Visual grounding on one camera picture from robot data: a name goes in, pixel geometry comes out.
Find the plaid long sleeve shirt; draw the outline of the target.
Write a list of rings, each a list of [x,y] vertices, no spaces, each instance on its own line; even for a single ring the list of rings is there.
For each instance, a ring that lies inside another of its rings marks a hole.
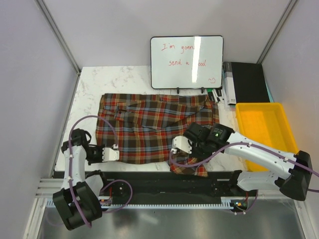
[[[118,144],[120,162],[169,162],[175,137],[191,123],[211,128],[219,122],[217,103],[208,95],[111,94],[101,96],[97,145]]]

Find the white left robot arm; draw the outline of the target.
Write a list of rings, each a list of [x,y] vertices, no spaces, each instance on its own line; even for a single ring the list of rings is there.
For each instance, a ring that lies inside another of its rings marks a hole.
[[[83,129],[71,133],[71,141],[64,142],[61,151],[65,157],[65,173],[60,191],[53,194],[54,205],[68,230],[91,226],[101,218],[98,196],[109,192],[109,183],[100,170],[85,174],[89,165],[102,161],[102,147],[90,144],[91,135]]]

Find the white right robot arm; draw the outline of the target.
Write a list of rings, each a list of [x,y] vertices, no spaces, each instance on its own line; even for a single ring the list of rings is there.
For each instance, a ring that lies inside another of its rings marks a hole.
[[[314,173],[307,152],[300,150],[291,153],[273,149],[218,123],[207,128],[193,122],[183,136],[191,143],[191,155],[202,161],[209,161],[217,154],[225,153],[242,157],[267,169],[264,172],[236,172],[228,183],[232,195],[240,196],[251,190],[279,190],[291,199],[306,199]]]

